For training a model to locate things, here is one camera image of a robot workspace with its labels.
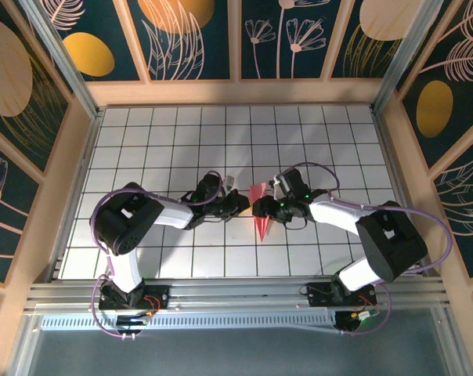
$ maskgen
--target yellow circle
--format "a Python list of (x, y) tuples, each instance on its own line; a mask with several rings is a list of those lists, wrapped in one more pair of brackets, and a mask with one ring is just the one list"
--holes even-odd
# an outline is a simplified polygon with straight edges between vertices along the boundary
[(32, 89), (30, 56), (22, 41), (0, 22), (0, 115), (23, 112)]
[[(422, 3), (423, 0), (363, 0), (360, 8), (362, 31), (377, 41), (402, 39), (412, 26)], [(429, 26), (437, 14), (432, 17)]]
[(113, 53), (99, 38), (88, 33), (70, 34), (64, 45), (81, 73), (101, 77), (114, 69)]
[(186, 20), (182, 17), (182, 9), (186, 12), (188, 22), (193, 14), (201, 29), (208, 24), (214, 14), (215, 0), (138, 0), (139, 7), (146, 18), (156, 27), (169, 33), (179, 34), (181, 28), (186, 32)]
[(429, 82), (417, 101), (417, 128), (424, 137), (437, 136), (447, 125), (453, 112), (453, 92), (442, 81)]

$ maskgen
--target robotic arm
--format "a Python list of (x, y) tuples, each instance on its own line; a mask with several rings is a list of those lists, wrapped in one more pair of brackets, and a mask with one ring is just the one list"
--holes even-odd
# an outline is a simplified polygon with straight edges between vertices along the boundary
[[(252, 208), (254, 216), (270, 217), (284, 225), (298, 217), (306, 222), (328, 223), (360, 237), (366, 257), (332, 277), (330, 289), (335, 302), (343, 302), (368, 284), (393, 281), (428, 253), (421, 236), (402, 212), (366, 210), (357, 204), (349, 207), (327, 190), (311, 191), (295, 168), (276, 176), (274, 185), (280, 186), (283, 198), (265, 196), (257, 200)], [(143, 190), (136, 183), (129, 183), (127, 188)], [(119, 193), (103, 204), (97, 211), (94, 230), (110, 250), (114, 278), (103, 284), (101, 292), (128, 308), (143, 300), (145, 283), (135, 248), (151, 226), (191, 230), (203, 223), (206, 215), (229, 221), (249, 208), (248, 199), (237, 190), (226, 194), (220, 188), (220, 177), (208, 173), (196, 190), (188, 192), (180, 202), (153, 199), (141, 193)], [(209, 197), (216, 198), (209, 202)], [(392, 207), (397, 208), (398, 204), (385, 204), (385, 208)]]

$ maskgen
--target grid mat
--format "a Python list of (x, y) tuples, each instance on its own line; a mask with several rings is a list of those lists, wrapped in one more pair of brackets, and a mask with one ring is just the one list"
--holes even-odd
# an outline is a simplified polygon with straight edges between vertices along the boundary
[[(180, 198), (214, 169), (233, 176), (235, 187), (248, 194), (251, 184), (302, 161), (332, 167), (344, 199), (395, 199), (368, 106), (107, 109), (59, 278), (92, 279), (105, 272), (106, 258), (92, 242), (88, 219), (111, 190), (133, 181)], [(312, 189), (334, 186), (320, 168), (299, 170)], [(302, 226), (302, 219), (288, 224)], [(138, 254), (145, 278), (285, 277), (333, 274), (363, 257), (363, 249), (358, 237), (314, 223), (303, 230), (273, 223), (261, 242), (248, 212), (192, 231), (153, 226)]]

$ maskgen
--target white grid tile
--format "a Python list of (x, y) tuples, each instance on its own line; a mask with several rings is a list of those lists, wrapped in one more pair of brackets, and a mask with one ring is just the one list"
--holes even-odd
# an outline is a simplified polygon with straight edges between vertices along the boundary
[[(96, 278), (106, 271), (88, 217), (104, 194), (130, 182), (179, 199), (215, 169), (232, 175), (234, 187), (248, 195), (252, 184), (307, 160), (336, 171), (344, 199), (394, 200), (369, 115), (368, 107), (332, 105), (108, 109), (60, 276)], [(335, 184), (321, 168), (298, 170), (312, 189)], [(312, 276), (363, 257), (358, 237), (313, 223), (292, 230), (303, 226), (301, 219), (288, 223), (289, 230), (272, 222), (263, 242), (250, 211), (191, 231), (153, 226), (139, 246), (140, 269), (148, 278)]]

